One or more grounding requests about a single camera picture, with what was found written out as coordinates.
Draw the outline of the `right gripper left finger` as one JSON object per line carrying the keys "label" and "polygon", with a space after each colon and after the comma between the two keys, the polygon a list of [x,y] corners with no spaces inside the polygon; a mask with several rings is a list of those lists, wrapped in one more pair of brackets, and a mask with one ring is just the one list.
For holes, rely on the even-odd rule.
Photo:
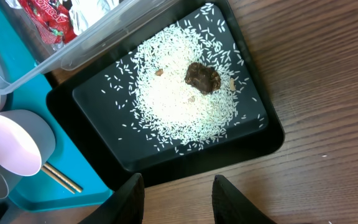
{"label": "right gripper left finger", "polygon": [[79,224],[142,224],[144,198],[144,180],[136,173]]}

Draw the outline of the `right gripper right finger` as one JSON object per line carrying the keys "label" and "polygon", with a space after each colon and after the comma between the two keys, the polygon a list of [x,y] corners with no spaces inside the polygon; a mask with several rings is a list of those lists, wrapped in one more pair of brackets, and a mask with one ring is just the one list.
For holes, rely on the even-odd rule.
{"label": "right gripper right finger", "polygon": [[215,224],[276,224],[223,175],[216,175],[214,177],[212,206]]}

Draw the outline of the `pile of white rice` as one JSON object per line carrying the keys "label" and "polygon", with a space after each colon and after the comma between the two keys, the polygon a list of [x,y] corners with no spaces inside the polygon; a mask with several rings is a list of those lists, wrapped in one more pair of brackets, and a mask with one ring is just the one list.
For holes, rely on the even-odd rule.
{"label": "pile of white rice", "polygon": [[[185,83],[198,62],[221,77],[204,95]],[[265,129],[269,119],[245,58],[217,5],[207,2],[145,40],[96,77],[108,142],[119,156],[200,151]]]}

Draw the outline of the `brown food chunk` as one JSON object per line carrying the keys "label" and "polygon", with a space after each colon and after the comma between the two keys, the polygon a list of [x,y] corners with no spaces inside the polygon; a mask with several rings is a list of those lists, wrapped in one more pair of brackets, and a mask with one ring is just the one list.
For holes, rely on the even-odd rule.
{"label": "brown food chunk", "polygon": [[221,77],[213,68],[193,62],[186,71],[185,83],[207,95],[221,88]]}

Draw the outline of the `red snack wrapper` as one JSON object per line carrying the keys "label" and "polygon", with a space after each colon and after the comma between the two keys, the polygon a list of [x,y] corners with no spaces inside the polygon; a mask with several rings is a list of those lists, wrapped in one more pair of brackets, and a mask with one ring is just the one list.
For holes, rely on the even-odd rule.
{"label": "red snack wrapper", "polygon": [[47,45],[58,50],[77,35],[68,9],[58,0],[18,0]]}

